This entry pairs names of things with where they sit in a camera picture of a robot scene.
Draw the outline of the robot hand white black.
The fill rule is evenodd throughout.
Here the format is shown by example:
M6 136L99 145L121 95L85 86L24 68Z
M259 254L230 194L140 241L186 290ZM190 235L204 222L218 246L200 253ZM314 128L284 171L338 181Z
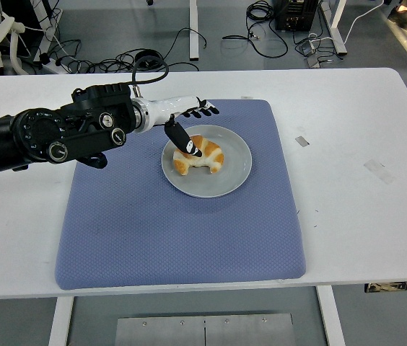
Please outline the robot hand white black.
M176 118L180 115L200 118L202 115L219 114L218 109L212 103L196 96L186 96L146 101L145 107L143 132L154 126L163 125L165 134L180 151L191 156L202 156L201 150L197 148Z

